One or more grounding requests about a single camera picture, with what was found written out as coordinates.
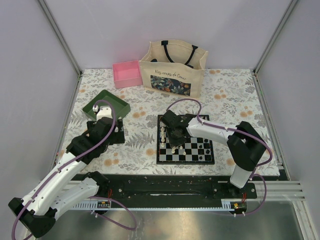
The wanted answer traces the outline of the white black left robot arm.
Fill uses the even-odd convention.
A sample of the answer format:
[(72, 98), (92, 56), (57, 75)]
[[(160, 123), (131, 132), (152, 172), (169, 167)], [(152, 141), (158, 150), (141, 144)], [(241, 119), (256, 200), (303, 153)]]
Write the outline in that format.
[(89, 197), (106, 197), (109, 180), (98, 171), (89, 172), (84, 180), (65, 193), (62, 189), (93, 159), (110, 145), (125, 142), (123, 123), (117, 120), (115, 109), (109, 104), (94, 105), (96, 120), (86, 123), (87, 130), (72, 139), (65, 153), (49, 174), (27, 195), (14, 197), (9, 208), (16, 215), (11, 238), (21, 222), (31, 236), (40, 238), (50, 231), (58, 218), (74, 205)]

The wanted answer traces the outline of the black white chess board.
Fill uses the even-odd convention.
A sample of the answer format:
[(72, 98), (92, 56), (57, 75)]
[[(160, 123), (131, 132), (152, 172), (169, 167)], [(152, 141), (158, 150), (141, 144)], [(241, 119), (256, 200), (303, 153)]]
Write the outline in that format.
[(214, 165), (214, 149), (213, 142), (207, 138), (191, 137), (187, 141), (175, 148), (175, 153), (172, 153), (172, 148), (167, 138), (167, 130), (161, 122), (161, 115), (157, 116), (157, 148), (156, 148), (156, 163), (158, 165)]

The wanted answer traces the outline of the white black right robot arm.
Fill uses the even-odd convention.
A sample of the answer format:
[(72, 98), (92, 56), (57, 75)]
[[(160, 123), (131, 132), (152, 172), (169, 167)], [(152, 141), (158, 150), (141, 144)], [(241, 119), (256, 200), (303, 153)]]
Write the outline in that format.
[(228, 184), (228, 194), (239, 198), (246, 191), (247, 181), (253, 177), (265, 151), (272, 151), (255, 129), (245, 121), (236, 127), (217, 125), (198, 116), (171, 116), (161, 118), (169, 143), (177, 147), (191, 137), (208, 139), (228, 147), (235, 162)]

